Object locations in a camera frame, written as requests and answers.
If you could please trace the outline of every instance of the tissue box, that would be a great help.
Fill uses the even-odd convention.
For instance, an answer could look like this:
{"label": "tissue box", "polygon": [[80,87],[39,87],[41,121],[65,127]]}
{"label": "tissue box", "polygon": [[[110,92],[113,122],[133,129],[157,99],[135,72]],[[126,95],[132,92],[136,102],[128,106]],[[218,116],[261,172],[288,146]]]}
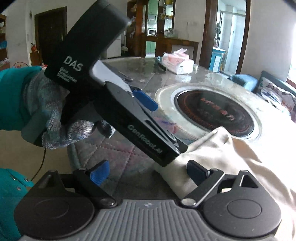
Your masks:
{"label": "tissue box", "polygon": [[179,49],[173,54],[164,53],[162,65],[175,74],[189,74],[193,72],[194,61],[185,54],[187,49]]}

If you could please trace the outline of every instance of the black cable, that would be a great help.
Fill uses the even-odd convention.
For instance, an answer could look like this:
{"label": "black cable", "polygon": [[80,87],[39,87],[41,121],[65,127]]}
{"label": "black cable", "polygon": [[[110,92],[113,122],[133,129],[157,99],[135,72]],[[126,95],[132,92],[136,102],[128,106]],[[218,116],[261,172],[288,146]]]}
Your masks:
{"label": "black cable", "polygon": [[43,166],[43,163],[44,163],[44,160],[45,160],[45,155],[46,155],[46,148],[44,148],[44,154],[43,154],[43,160],[42,160],[42,163],[41,163],[41,166],[39,168],[39,170],[36,172],[36,174],[34,175],[34,177],[31,179],[31,181],[34,180],[34,178],[38,175],[38,173],[40,172],[42,166]]}

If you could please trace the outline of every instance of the floor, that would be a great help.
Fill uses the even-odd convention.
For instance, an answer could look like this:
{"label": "floor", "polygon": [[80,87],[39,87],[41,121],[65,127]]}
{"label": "floor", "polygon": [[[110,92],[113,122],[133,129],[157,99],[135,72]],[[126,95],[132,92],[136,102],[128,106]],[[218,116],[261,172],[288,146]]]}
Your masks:
{"label": "floor", "polygon": [[145,58],[155,58],[155,53],[147,53]]}
{"label": "floor", "polygon": [[[0,131],[0,168],[13,169],[31,179],[41,165],[43,153],[43,148],[24,141],[19,131]],[[46,151],[43,168],[34,182],[52,169],[71,173],[66,148]]]}
{"label": "floor", "polygon": [[222,71],[222,72],[223,72],[223,74],[228,75],[228,76],[233,76],[233,75],[235,75],[235,73],[232,73],[232,72],[230,72],[230,71]]}

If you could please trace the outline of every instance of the gloved hand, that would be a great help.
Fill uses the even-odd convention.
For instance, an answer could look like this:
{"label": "gloved hand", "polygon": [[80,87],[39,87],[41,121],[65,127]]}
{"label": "gloved hand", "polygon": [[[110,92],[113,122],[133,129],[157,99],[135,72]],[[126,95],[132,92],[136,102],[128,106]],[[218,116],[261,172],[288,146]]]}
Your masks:
{"label": "gloved hand", "polygon": [[61,125],[63,101],[68,93],[66,89],[47,78],[43,70],[25,86],[23,101],[29,114],[33,116],[41,109],[48,120],[47,132],[42,136],[42,145],[48,149],[68,146],[89,137],[96,126],[105,137],[110,138],[115,129],[104,120],[96,123],[96,126],[95,123],[86,120],[78,120],[68,126]]}

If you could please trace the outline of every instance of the microwave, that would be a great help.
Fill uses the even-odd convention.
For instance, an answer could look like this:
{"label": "microwave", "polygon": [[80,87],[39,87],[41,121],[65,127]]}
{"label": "microwave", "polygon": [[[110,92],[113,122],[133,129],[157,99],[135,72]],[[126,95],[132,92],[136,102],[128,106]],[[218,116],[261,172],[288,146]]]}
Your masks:
{"label": "microwave", "polygon": [[149,28],[148,35],[152,35],[152,36],[156,35],[156,28]]}

